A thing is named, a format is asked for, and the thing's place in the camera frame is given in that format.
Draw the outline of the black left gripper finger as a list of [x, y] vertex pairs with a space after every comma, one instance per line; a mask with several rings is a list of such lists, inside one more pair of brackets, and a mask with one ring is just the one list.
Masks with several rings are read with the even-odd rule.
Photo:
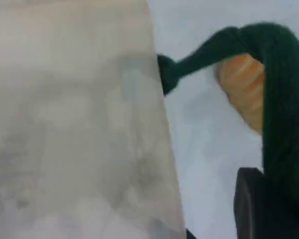
[[237, 172], [234, 217], [238, 239], [299, 239], [299, 206], [292, 206], [257, 168]]

